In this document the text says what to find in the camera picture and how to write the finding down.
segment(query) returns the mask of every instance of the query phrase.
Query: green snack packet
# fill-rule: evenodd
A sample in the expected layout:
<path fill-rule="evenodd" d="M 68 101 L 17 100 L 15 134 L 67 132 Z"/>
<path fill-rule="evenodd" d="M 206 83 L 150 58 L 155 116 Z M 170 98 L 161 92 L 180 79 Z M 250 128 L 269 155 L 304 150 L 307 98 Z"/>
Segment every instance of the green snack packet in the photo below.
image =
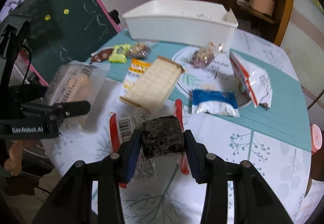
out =
<path fill-rule="evenodd" d="M 114 46 L 114 50 L 112 54 L 109 57 L 110 62 L 127 62 L 126 55 L 130 49 L 130 44 L 122 44 L 122 45 L 116 45 Z"/>

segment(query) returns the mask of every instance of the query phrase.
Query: circle print on tablecloth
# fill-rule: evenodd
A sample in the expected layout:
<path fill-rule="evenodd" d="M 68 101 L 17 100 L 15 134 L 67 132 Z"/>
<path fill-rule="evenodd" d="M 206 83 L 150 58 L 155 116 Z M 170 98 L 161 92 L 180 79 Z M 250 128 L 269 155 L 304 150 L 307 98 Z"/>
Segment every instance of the circle print on tablecloth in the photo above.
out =
<path fill-rule="evenodd" d="M 198 69 L 188 62 L 196 50 L 196 47 L 185 47 L 172 58 L 185 70 L 176 84 L 183 95 L 190 98 L 194 89 L 220 90 L 235 93 L 239 109 L 252 102 L 240 92 L 227 53 L 219 54 L 206 68 Z"/>

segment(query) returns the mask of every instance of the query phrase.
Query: storage container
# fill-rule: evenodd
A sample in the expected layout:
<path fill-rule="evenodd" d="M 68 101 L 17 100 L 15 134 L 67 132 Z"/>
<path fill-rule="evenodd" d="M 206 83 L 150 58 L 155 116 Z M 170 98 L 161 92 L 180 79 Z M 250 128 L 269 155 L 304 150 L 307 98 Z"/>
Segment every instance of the storage container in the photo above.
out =
<path fill-rule="evenodd" d="M 273 0 L 250 0 L 249 4 L 252 9 L 272 17 L 274 8 Z"/>
<path fill-rule="evenodd" d="M 132 39 L 159 40 L 228 50 L 238 26 L 232 10 L 196 0 L 151 0 L 123 14 Z"/>

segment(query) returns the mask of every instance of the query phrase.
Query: pink bottle cap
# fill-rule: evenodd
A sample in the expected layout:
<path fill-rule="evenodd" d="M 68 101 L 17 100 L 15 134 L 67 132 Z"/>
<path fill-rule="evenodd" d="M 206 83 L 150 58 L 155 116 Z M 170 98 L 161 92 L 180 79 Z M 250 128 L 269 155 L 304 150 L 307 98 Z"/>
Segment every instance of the pink bottle cap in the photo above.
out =
<path fill-rule="evenodd" d="M 322 147 L 322 132 L 316 124 L 312 124 L 310 126 L 310 133 L 312 140 L 312 151 L 315 153 Z"/>

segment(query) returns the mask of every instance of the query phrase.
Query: green chalkboard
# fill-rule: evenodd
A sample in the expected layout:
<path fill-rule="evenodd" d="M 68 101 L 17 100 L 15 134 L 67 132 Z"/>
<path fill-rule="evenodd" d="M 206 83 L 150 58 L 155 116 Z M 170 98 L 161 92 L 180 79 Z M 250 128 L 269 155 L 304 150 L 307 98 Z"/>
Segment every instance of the green chalkboard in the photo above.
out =
<path fill-rule="evenodd" d="M 117 34 L 100 5 L 97 0 L 37 0 L 30 6 L 32 65 L 48 83 L 61 65 L 85 61 Z"/>

